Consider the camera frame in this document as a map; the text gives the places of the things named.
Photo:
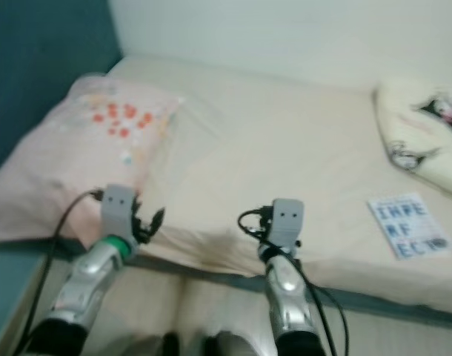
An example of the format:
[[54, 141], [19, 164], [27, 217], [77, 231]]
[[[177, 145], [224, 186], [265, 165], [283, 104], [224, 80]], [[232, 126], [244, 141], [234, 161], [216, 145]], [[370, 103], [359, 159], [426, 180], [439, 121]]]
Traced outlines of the pink floral pillow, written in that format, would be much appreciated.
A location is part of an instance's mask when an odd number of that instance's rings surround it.
[[108, 184], [141, 193], [183, 98], [156, 86], [84, 76], [0, 168], [0, 242], [63, 233], [97, 241], [100, 205], [80, 194]]

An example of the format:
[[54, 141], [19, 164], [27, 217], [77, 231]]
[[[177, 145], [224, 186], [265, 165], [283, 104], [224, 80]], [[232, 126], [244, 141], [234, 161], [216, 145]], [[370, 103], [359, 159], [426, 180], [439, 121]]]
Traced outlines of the white book blue letters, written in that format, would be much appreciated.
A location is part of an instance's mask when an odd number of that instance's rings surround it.
[[451, 241], [418, 193], [368, 200], [372, 216], [398, 260], [449, 257]]

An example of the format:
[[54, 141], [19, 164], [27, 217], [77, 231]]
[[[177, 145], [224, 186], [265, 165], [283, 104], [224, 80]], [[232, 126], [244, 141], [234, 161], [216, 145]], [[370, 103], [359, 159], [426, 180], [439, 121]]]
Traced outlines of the cream bed sheet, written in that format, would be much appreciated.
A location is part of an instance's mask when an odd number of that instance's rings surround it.
[[[274, 199], [304, 203], [298, 257], [310, 280], [452, 313], [452, 194], [389, 163], [368, 93], [128, 56], [110, 77], [183, 98], [145, 199], [166, 209], [146, 257], [213, 274], [264, 265], [237, 217]], [[368, 206], [417, 193], [447, 234], [442, 257], [399, 260]]]

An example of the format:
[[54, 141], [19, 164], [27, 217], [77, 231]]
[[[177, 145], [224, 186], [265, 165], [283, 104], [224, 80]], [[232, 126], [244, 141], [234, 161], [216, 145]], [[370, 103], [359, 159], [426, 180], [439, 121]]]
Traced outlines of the cream cartoon print blanket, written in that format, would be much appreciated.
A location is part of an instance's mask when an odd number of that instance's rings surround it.
[[452, 84], [389, 78], [373, 102], [390, 162], [452, 194]]

